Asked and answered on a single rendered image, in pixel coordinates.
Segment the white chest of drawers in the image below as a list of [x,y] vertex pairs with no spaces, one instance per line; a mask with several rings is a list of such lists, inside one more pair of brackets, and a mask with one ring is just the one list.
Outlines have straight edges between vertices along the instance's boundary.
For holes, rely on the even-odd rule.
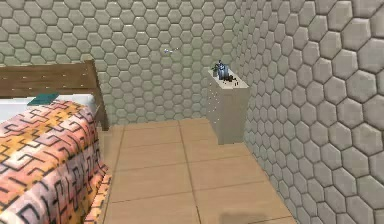
[[218,144],[233,144],[243,141],[246,110],[250,89],[237,74],[229,71],[232,81],[220,80],[206,70],[208,78],[207,119],[214,130]]

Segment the blue grey statuette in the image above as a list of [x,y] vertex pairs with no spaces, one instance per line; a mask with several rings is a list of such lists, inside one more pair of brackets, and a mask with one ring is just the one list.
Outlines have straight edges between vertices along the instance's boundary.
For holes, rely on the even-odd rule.
[[221,60],[214,64],[212,67],[213,76],[219,80],[226,80],[229,77],[229,68]]

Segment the wooden bed with patterned blanket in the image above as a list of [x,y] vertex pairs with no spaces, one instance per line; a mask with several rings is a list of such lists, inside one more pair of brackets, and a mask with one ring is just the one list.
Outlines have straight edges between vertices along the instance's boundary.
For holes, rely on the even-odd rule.
[[111,183],[97,127],[109,129],[95,62],[0,67],[0,224],[101,224]]

